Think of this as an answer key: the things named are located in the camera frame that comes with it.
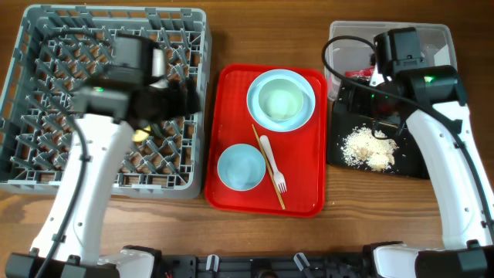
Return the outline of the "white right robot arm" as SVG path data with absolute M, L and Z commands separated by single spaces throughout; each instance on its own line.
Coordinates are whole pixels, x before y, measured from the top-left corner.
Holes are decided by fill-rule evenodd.
M 456 69 L 399 70 L 383 86 L 342 77 L 341 91 L 360 94 L 373 117 L 397 113 L 427 167 L 442 221 L 442 250 L 402 242 L 367 246 L 376 277 L 491 277 L 493 192 L 470 128 L 467 97 Z

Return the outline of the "small light blue bowl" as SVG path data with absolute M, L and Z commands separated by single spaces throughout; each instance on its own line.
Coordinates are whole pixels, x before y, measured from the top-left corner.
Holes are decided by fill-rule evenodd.
M 256 147 L 250 144 L 233 144 L 221 153 L 217 172 L 227 188 L 247 192 L 264 179 L 266 163 Z

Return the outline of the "light green bowl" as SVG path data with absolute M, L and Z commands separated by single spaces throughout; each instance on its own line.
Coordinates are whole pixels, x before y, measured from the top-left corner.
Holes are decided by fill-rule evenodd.
M 259 91 L 259 106 L 271 120 L 295 117 L 302 110 L 303 102 L 302 90 L 291 80 L 270 80 Z

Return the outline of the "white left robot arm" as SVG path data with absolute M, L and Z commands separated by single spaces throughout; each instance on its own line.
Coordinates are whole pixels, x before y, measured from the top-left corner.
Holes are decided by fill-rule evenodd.
M 7 277 L 159 277 L 161 251 L 126 246 L 100 255 L 103 218 L 132 137 L 142 120 L 160 123 L 201 109 L 194 80 L 164 87 L 91 80 L 75 92 L 81 118 L 73 127 L 69 157 L 49 217 L 29 253 L 13 253 Z

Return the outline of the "red sauce packet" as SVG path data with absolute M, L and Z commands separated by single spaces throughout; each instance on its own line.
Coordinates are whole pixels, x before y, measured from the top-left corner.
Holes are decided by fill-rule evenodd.
M 363 80 L 370 80 L 374 74 L 375 67 L 369 67 L 366 69 L 359 69 L 355 71 L 346 71 L 345 77 L 347 78 L 358 78 Z

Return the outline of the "yellow cup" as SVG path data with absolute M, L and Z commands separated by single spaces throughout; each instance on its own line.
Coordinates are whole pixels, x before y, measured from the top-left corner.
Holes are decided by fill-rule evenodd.
M 146 126 L 141 129 L 135 131 L 132 141 L 133 142 L 142 142 L 147 139 L 151 135 L 151 127 Z

